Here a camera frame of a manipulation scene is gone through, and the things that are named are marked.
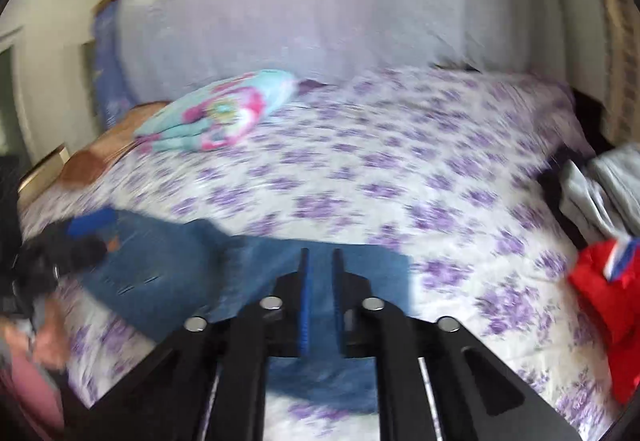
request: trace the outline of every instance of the white bed sheet with purple flowers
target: white bed sheet with purple flowers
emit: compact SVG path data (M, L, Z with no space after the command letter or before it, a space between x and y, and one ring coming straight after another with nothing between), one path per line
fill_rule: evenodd
M236 147L133 152L84 192L53 187L24 226L111 204L229 233L396 249L412 259L416 316L457 317L595 440L617 413L606 355L564 280L575 248L532 179L561 142L588 150L557 84L375 71L293 101ZM152 343L77 284L60 293L71 381L92 403ZM375 415L268 395L266 440L374 440L377 429Z

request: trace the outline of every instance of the metal screw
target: metal screw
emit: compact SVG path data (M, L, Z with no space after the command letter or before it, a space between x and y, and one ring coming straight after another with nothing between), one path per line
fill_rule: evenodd
M276 296L266 296L260 300L260 307L269 311L274 311L282 307L282 300Z
M446 333L452 333L460 329L460 322L451 316L443 316L438 319L438 327Z
M187 331L191 331L192 333L199 333L200 331L204 331L207 327L207 321L204 320L201 316L192 316L191 318L187 318L184 321L184 328Z
M362 301L362 307L369 311L380 311L383 307L385 307L385 301L381 298L370 296Z

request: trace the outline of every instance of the floral bed sheet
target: floral bed sheet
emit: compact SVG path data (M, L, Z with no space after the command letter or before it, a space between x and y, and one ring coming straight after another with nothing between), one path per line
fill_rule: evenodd
M124 157L94 186L54 186L23 215L47 222L111 204L211 219L229 233L370 243L412 259L412 307L453 315L578 430L618 410L606 354L564 275L576 251L533 177L565 142L589 150L563 86L521 75L407 68L309 92L216 152ZM153 347L66 283L70 381L96 401ZM378 439L375 415L269 394L266 440Z

